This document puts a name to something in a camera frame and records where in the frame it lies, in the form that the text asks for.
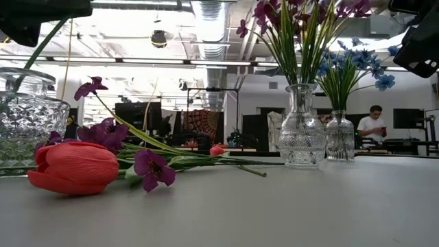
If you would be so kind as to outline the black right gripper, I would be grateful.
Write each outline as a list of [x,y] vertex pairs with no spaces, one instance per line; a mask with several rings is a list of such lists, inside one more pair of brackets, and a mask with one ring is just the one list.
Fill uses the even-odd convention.
[[[438,0],[390,0],[388,9],[413,14],[422,20],[438,21]],[[423,21],[418,27],[410,27],[393,62],[422,78],[437,72],[438,24]]]

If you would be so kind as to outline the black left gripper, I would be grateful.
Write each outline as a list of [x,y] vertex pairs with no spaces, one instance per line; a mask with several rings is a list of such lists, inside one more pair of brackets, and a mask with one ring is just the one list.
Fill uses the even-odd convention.
[[[20,45],[37,46],[41,3],[34,0],[1,0],[1,31]],[[43,7],[43,16],[48,20],[85,17],[92,13],[91,0],[48,0]]]

